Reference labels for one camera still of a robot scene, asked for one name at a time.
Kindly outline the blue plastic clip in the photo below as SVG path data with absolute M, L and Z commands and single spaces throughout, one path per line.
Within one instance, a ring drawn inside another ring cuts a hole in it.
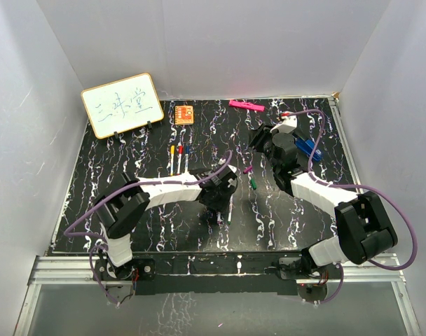
M 311 139 L 302 140 L 297 138 L 295 140 L 296 147 L 304 153 L 307 157 L 310 157 L 312 150 L 314 148 L 314 142 Z M 319 162 L 322 159 L 322 152 L 319 149 L 316 149 L 313 153 L 312 160 L 315 162 Z

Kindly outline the purple pen cap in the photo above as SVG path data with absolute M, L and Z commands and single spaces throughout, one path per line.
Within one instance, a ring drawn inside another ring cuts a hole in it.
M 244 169 L 243 174 L 248 174 L 252 170 L 252 166 L 248 166 Z

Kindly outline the orange card pack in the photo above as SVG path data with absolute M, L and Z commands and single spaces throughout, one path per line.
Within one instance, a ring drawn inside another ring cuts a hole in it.
M 175 125 L 192 125 L 194 123 L 194 110 L 192 106 L 176 106 L 174 108 Z

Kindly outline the green tipped white pen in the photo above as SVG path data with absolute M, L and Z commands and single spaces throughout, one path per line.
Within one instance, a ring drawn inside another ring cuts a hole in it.
M 228 205 L 228 215 L 227 215 L 227 223 L 230 225 L 232 220 L 233 213 L 233 196 L 231 196 L 229 205 Z

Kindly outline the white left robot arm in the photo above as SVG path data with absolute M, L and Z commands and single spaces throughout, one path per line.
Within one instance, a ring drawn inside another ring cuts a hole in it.
M 106 239 L 104 271 L 115 279 L 126 279 L 133 271 L 130 235 L 143 214 L 154 207 L 177 202 L 199 202 L 222 212 L 237 190 L 237 168 L 224 164 L 216 170 L 194 169 L 165 178 L 131 179 L 123 174 L 119 194 L 107 200 L 98 197 L 95 215 Z

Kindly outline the pink plastic clip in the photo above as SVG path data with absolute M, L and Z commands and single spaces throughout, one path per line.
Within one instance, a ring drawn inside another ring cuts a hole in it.
M 258 111 L 263 112 L 265 110 L 265 106 L 253 104 L 245 101 L 236 101 L 234 99 L 231 99 L 229 101 L 229 106 L 233 108 L 239 108 L 239 109 L 248 109 L 252 111 Z

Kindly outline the red white pen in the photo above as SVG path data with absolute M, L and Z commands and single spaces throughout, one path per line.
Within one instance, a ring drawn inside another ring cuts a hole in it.
M 179 154 L 177 155 L 177 175 L 179 175 L 181 173 L 181 159 L 182 159 L 182 155 L 183 154 Z

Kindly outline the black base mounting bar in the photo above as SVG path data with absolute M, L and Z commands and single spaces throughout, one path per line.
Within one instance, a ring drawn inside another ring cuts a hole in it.
M 169 252 L 135 253 L 132 272 L 115 279 L 104 271 L 107 255 L 96 254 L 93 278 L 111 288 L 128 284 L 133 295 L 167 293 L 277 293 L 296 295 L 301 284 L 323 286 L 336 276 L 331 266 L 312 274 L 288 268 L 301 257 L 288 252 Z

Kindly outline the blue white pen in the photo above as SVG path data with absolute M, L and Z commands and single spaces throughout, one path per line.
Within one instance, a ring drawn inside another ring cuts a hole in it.
M 188 161 L 189 161 L 189 155 L 186 155 L 185 154 L 185 148 L 184 148 L 184 173 L 187 173 L 188 172 Z

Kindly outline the small whiteboard with writing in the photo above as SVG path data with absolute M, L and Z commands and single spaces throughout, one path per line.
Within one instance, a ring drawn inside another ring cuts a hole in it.
M 148 73 L 83 90 L 81 99 L 97 139 L 109 138 L 164 118 Z

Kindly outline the yellow white pen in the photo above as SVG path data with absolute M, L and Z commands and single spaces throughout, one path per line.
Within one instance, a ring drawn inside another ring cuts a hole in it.
M 174 154 L 170 154 L 170 176 L 174 175 Z

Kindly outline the green pen cap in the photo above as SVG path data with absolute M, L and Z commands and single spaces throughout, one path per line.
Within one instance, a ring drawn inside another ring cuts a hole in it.
M 257 189 L 256 181 L 253 178 L 251 178 L 250 184 L 251 184 L 253 190 Z

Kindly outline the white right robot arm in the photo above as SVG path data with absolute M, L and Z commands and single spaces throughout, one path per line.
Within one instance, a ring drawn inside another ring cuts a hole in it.
M 249 147 L 270 163 L 279 189 L 307 201 L 335 219 L 337 235 L 301 251 L 288 268 L 315 278 L 327 265 L 350 261 L 361 265 L 398 243 L 397 233 L 374 192 L 332 188 L 314 182 L 297 161 L 298 149 L 290 133 L 271 132 L 261 125 L 249 132 Z

